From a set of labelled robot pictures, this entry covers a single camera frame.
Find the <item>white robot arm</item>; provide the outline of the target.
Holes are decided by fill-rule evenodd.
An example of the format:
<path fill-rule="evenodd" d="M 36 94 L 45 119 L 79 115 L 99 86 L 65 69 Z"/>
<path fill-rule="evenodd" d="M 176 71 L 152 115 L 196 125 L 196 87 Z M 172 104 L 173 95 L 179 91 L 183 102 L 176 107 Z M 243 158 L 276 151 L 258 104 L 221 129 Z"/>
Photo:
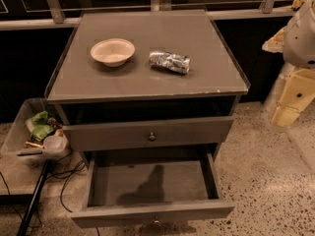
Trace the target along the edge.
<path fill-rule="evenodd" d="M 287 23 L 283 59 L 294 67 L 284 83 L 272 122 L 281 127 L 294 123 L 315 98 L 315 0 L 306 0 Z"/>

